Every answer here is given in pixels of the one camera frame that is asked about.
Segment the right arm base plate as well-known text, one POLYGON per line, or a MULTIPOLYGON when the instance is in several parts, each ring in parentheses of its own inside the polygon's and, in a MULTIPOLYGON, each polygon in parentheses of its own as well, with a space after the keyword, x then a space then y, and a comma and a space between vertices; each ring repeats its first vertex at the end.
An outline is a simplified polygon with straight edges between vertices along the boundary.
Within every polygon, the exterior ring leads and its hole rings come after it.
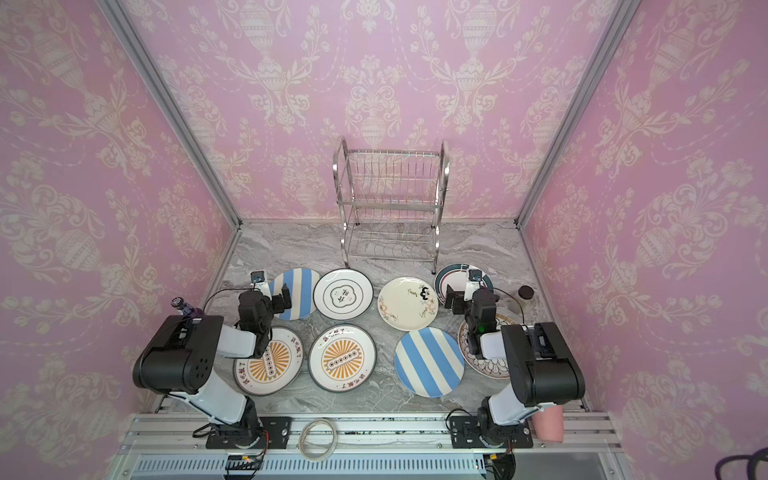
POLYGON ((450 415, 445 424, 454 449, 530 449, 533 439, 526 425, 499 426, 476 416, 450 415))

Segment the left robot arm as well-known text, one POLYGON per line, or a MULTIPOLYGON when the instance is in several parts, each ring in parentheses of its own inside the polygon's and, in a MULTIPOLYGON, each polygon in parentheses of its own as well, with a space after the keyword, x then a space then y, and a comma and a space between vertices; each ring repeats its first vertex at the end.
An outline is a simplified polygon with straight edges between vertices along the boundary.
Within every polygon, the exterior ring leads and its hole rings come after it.
POLYGON ((159 327, 135 361, 134 384, 192 406, 208 423, 193 436, 227 439, 240 449, 269 447, 269 433, 254 401, 234 390, 215 372, 218 356, 235 360, 262 360, 272 365, 268 347, 274 317, 292 307, 287 285, 272 293, 264 282, 255 283, 238 297, 239 321, 226 325, 224 318, 209 315, 177 296, 177 311, 159 327))

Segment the white plate green quatrefoil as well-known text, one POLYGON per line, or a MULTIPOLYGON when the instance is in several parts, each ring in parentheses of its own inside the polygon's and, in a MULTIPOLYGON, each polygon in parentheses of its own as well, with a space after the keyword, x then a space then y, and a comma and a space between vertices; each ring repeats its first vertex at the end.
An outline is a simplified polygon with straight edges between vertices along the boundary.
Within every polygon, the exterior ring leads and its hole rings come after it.
POLYGON ((335 321, 352 320, 365 313, 373 302, 374 289, 362 272, 340 268, 323 275, 313 290, 316 309, 335 321))

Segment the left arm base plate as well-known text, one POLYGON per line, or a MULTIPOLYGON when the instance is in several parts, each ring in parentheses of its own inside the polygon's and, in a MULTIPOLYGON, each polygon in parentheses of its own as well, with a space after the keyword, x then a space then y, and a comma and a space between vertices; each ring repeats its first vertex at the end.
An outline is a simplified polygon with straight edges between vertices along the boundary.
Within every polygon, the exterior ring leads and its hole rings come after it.
POLYGON ((284 450, 290 438, 292 417, 261 417, 253 431, 230 426, 213 427, 206 440, 209 450, 284 450))

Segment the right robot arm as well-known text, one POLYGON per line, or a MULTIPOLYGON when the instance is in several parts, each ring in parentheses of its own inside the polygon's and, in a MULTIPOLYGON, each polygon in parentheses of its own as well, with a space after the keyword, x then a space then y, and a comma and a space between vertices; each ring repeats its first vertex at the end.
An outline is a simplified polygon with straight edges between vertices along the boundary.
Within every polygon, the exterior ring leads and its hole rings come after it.
POLYGON ((448 288, 444 302, 464 316, 471 355, 506 363, 509 382, 477 411, 479 437, 494 447, 510 445, 534 414, 580 400, 586 392, 581 368, 557 324, 499 326, 497 301, 495 293, 481 287, 470 297, 448 288))

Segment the white plate teal red rim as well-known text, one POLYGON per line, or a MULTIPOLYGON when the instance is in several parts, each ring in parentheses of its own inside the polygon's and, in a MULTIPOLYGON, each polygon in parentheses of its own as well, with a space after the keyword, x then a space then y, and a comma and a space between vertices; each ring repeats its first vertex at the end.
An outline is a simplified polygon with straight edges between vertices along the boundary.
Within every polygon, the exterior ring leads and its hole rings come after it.
POLYGON ((443 267, 434 277, 433 287, 438 295, 441 305, 445 303, 447 288, 454 291, 463 291, 469 278, 470 270, 479 270, 479 267, 471 264, 454 263, 443 267))

